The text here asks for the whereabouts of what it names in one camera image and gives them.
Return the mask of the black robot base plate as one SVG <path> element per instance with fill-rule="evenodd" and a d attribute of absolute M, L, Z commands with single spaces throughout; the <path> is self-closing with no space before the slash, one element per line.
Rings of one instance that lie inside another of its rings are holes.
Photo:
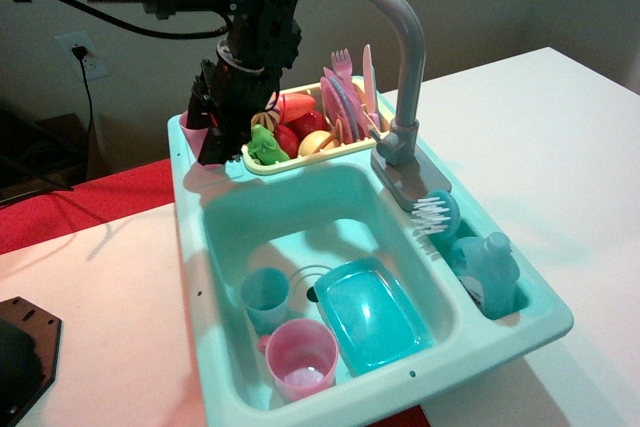
<path fill-rule="evenodd" d="M 1 424 L 15 426 L 54 383 L 62 321 L 16 296 L 1 302 Z"/>

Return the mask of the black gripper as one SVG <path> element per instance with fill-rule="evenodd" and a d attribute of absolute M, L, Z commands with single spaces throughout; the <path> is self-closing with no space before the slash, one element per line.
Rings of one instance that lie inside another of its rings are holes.
<path fill-rule="evenodd" d="M 280 71 L 250 67 L 237 59 L 226 41 L 217 58 L 201 62 L 187 108 L 186 127 L 207 129 L 198 155 L 200 165 L 222 165 L 241 155 L 250 140 L 251 119 L 279 90 Z"/>

